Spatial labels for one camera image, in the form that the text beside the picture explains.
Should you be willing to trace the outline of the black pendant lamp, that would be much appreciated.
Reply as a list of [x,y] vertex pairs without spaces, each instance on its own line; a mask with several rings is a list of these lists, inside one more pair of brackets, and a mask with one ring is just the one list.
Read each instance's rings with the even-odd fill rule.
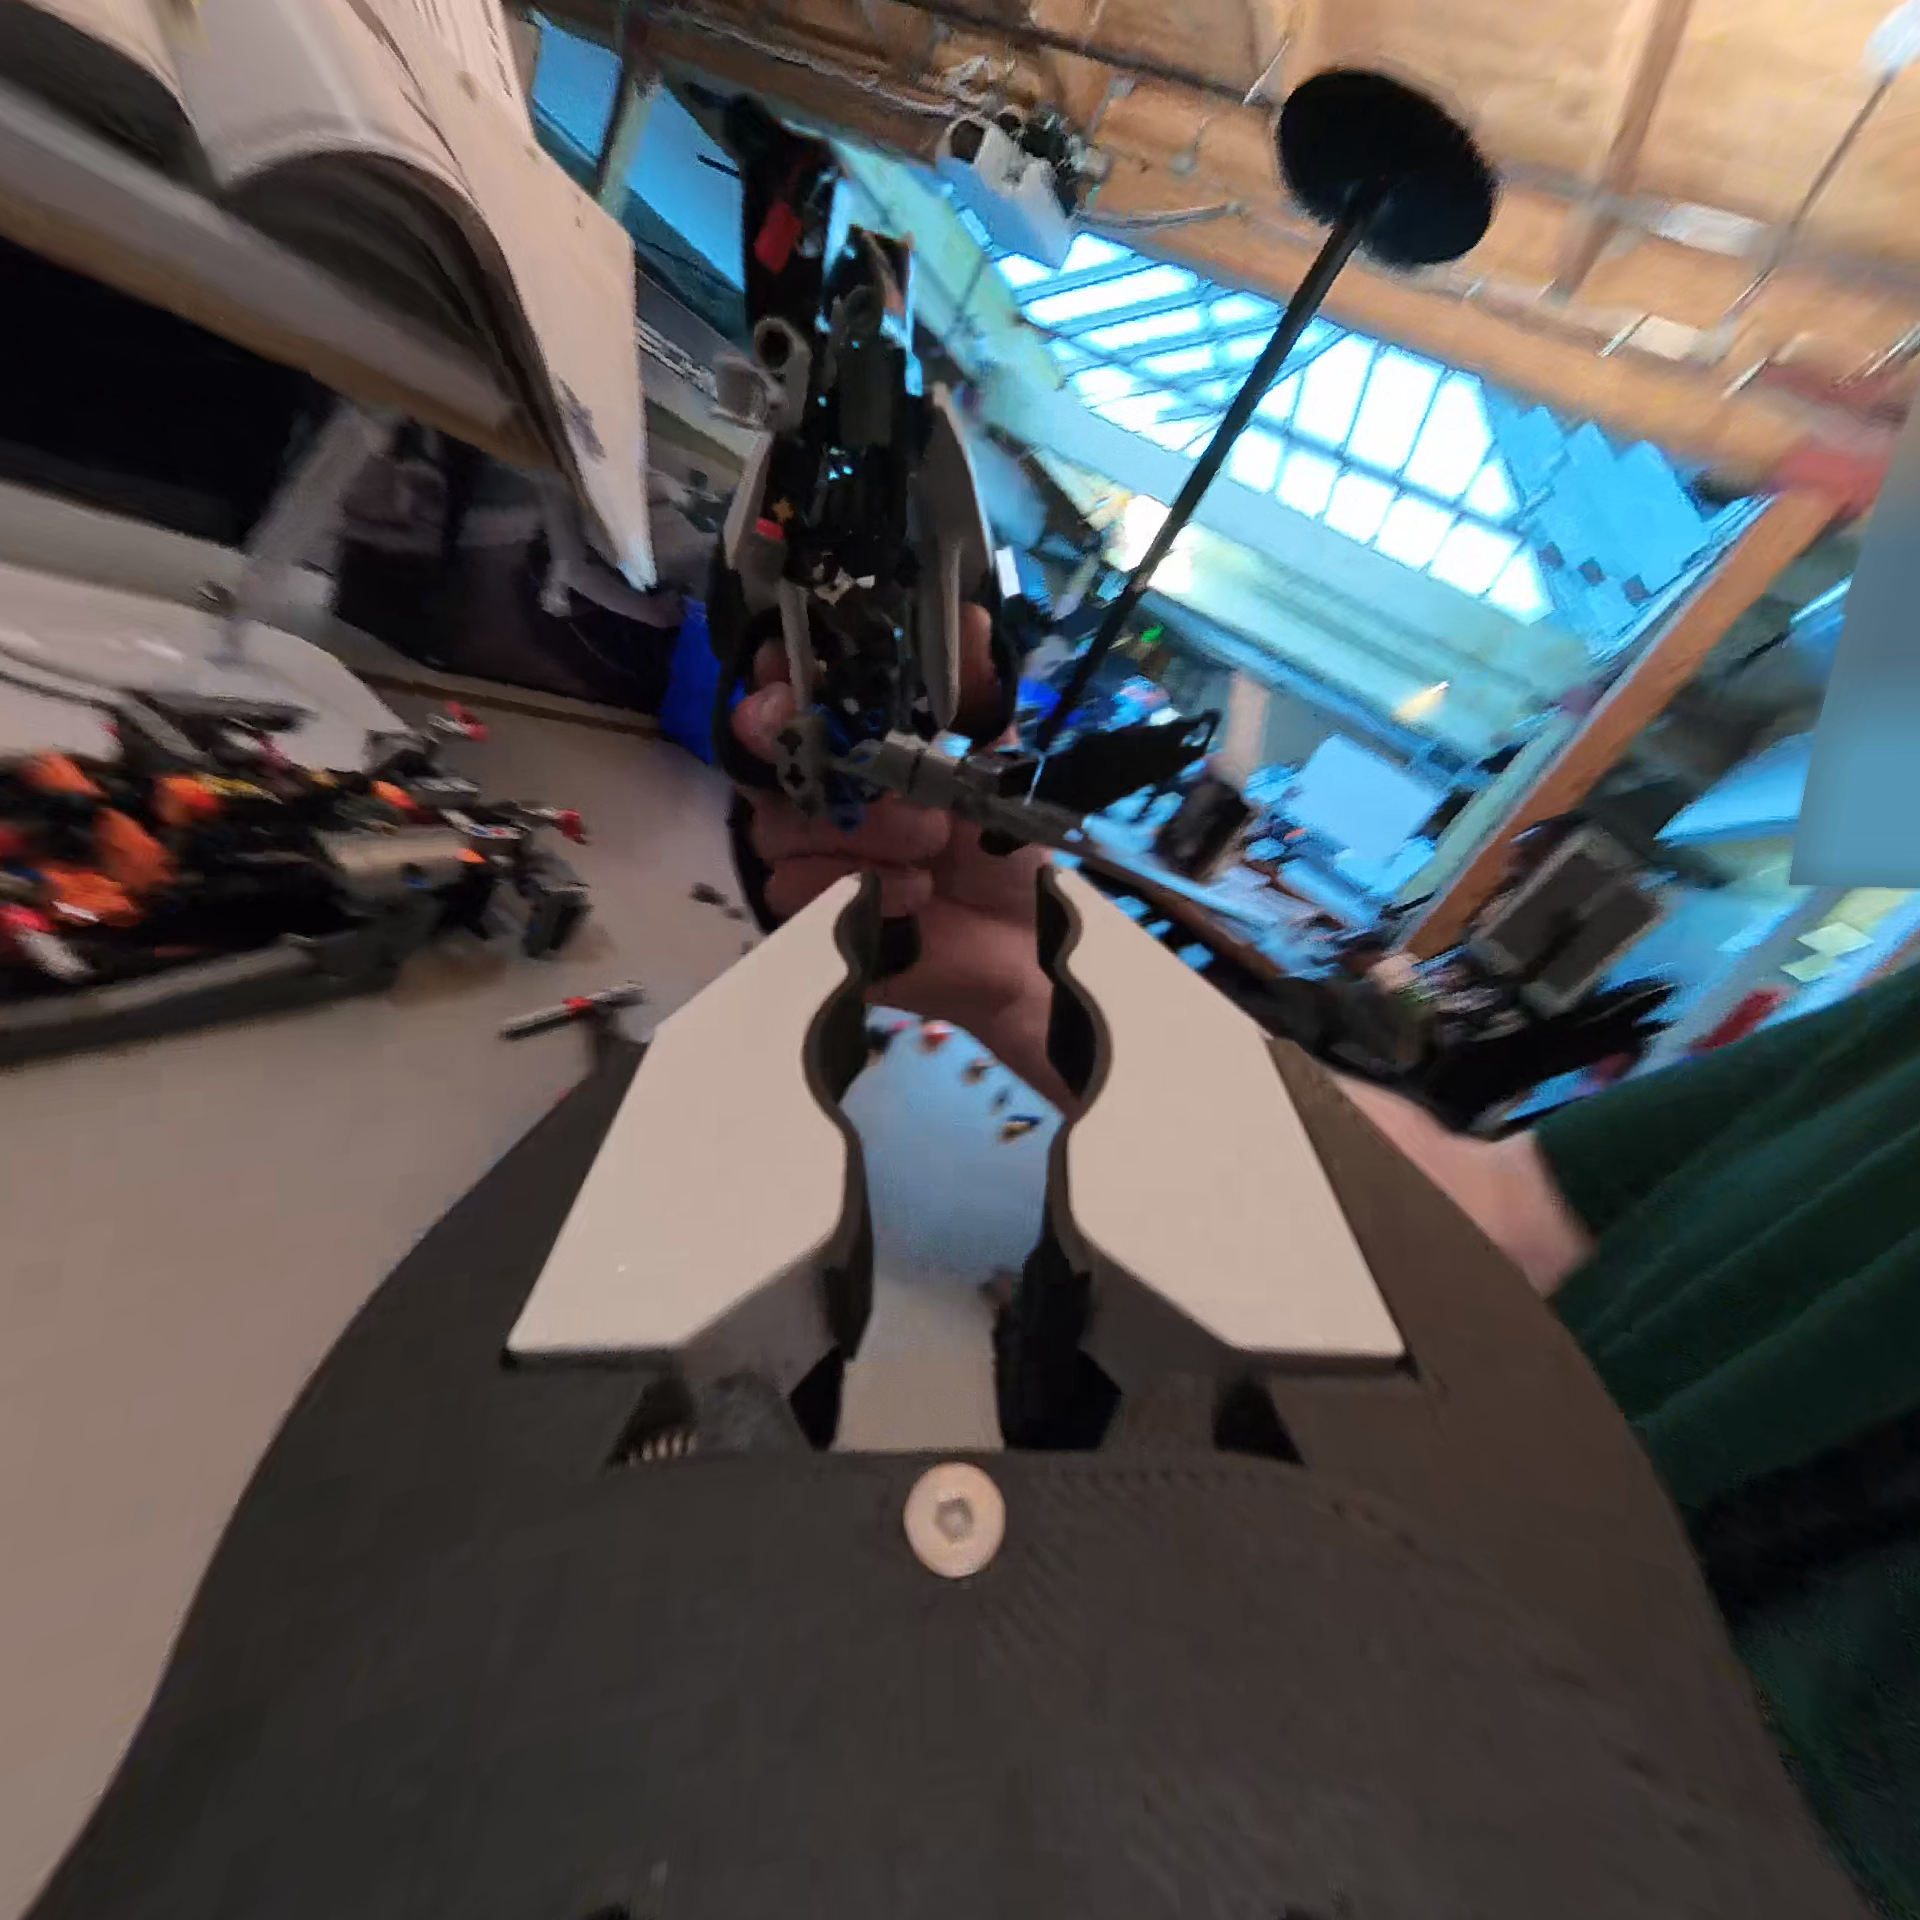
[[1126,620],[1351,259],[1368,256],[1392,272],[1442,267],[1474,251],[1494,219],[1498,174],[1466,124],[1431,93],[1381,71],[1336,66],[1299,85],[1280,109],[1275,156],[1286,191],[1324,227],[1324,244],[1158,531],[1072,663],[1055,706],[1039,720],[1035,752],[1042,757],[1087,698]]

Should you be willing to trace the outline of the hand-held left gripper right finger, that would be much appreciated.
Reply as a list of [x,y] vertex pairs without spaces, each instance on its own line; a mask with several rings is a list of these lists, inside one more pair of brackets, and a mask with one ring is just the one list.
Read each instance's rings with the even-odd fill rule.
[[1042,872],[1047,1232],[1106,1374],[1388,1374],[1407,1356],[1262,1027],[1078,871]]

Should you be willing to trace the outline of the grey axle with red bush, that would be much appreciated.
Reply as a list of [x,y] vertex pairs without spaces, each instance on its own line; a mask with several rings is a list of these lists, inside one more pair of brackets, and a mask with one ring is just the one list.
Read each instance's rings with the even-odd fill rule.
[[568,995],[530,1014],[503,1022],[495,1035],[504,1042],[532,1040],[575,1023],[608,1027],[631,1007],[643,1006],[645,987],[637,980],[620,980],[606,990]]

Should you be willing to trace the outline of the person's right forearm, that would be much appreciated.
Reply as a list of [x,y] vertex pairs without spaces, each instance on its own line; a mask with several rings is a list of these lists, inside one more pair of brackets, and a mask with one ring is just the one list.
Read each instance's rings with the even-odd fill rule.
[[1339,1087],[1547,1298],[1679,1506],[1915,1415],[1915,966],[1504,1141]]

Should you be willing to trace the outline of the grey black lego door assembly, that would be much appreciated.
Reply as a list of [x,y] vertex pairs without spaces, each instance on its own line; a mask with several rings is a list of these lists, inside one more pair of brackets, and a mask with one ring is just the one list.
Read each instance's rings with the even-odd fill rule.
[[720,586],[712,560],[709,608],[743,627],[741,691],[759,648],[779,643],[796,700],[770,764],[722,741],[727,766],[839,828],[900,798],[983,826],[996,850],[1072,850],[1085,815],[1189,773],[1215,712],[1080,733],[1048,757],[1003,748],[1022,648],[991,543],[991,571],[963,608],[957,715],[931,723],[907,656],[916,564],[906,494],[926,405],[956,403],[916,354],[915,251],[903,236],[853,223],[840,167],[815,135],[747,93],[722,107],[720,128],[741,181],[752,343],[715,380],[759,437],[782,437],[770,515],[798,586],[784,600],[747,600]]

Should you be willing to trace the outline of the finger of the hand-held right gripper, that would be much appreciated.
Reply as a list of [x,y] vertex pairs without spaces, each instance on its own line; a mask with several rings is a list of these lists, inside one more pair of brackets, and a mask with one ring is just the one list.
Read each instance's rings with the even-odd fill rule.
[[906,494],[907,555],[916,564],[907,656],[931,723],[950,725],[963,693],[963,608],[991,571],[991,536],[956,406],[926,405],[923,423]]
[[782,437],[756,437],[727,506],[715,570],[720,586],[747,600],[784,600],[798,586],[787,579],[787,536],[770,515],[772,475]]

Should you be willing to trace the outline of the lego car chassis model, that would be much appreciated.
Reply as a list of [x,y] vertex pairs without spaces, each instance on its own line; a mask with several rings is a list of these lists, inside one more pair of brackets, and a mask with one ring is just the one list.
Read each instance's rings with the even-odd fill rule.
[[2,1066],[384,992],[450,940],[536,963],[592,898],[579,812],[490,800],[447,766],[450,704],[307,766],[307,710],[155,691],[87,700],[107,755],[5,752]]

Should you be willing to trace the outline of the person's right hand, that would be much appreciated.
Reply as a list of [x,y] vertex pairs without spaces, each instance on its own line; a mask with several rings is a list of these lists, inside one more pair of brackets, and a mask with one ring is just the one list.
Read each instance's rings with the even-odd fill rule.
[[871,998],[965,1028],[1061,1115],[1080,1110],[1048,1060],[1053,987],[1038,935],[1047,850],[988,852],[972,822],[898,798],[869,802],[853,828],[839,828],[752,784],[736,784],[730,842],[741,891],[772,926],[839,879],[872,878],[883,916],[911,920],[918,959],[879,980]]

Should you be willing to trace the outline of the blue storage bin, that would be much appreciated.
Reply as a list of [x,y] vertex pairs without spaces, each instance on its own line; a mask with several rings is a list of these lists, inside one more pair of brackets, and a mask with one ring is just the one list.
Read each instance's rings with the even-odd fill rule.
[[706,766],[720,766],[741,691],[739,616],[687,599],[667,663],[656,726],[664,742]]

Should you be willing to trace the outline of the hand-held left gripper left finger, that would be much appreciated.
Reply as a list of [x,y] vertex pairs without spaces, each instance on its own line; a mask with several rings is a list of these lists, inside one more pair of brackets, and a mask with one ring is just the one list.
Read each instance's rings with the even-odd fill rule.
[[845,1094],[877,883],[844,878],[660,1022],[508,1333],[520,1365],[815,1368],[872,1312]]

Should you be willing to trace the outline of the open instruction booklet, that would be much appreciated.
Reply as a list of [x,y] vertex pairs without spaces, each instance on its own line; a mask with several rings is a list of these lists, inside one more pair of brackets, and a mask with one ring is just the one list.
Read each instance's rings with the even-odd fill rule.
[[5,5],[5,238],[552,472],[656,588],[632,243],[543,152],[500,5]]

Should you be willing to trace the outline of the white book stand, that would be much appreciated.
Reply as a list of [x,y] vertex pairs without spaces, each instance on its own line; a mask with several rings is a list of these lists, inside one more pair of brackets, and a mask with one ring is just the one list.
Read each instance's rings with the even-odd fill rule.
[[552,452],[466,343],[339,282],[5,85],[5,748],[78,748],[115,688],[309,709],[309,759],[384,702],[307,564],[379,430]]

